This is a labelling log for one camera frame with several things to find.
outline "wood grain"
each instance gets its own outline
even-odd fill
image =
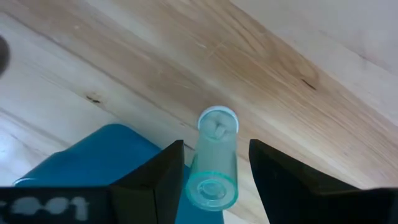
[[[239,199],[228,223],[267,223],[248,162],[252,138],[357,187],[398,184],[391,119],[229,1],[0,7],[11,48],[0,78],[2,184],[108,123],[159,147],[184,139],[194,148],[196,119],[211,105],[240,120]]]

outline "teal plastic object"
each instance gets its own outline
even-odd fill
[[[57,152],[16,181],[16,187],[82,187],[109,185],[154,157],[160,149],[120,124],[97,130],[71,148]],[[185,166],[184,182],[190,168]],[[193,206],[184,191],[176,224],[223,224],[221,212]]]
[[[185,187],[188,199],[207,211],[221,211],[238,199],[235,113],[224,106],[205,110],[198,120],[199,140],[191,175]]]

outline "wooden surface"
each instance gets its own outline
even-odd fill
[[[233,2],[261,24],[226,0],[1,1],[0,184],[115,122],[159,147],[184,139],[189,164],[198,115],[226,105],[240,120],[226,223],[267,223],[252,138],[357,187],[398,185],[395,77],[288,26],[276,1]]]

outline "dark object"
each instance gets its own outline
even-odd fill
[[[9,46],[6,40],[4,40],[4,38],[0,36],[0,76],[6,70],[9,60],[10,60]]]
[[[1,188],[0,223],[171,224],[183,168],[183,141],[175,141],[110,186]]]
[[[259,140],[249,159],[271,224],[398,223],[397,189],[359,190]]]

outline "transparent container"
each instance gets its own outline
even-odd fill
[[[238,199],[235,113],[224,106],[205,110],[198,120],[199,140],[185,191],[195,206],[220,211]]]

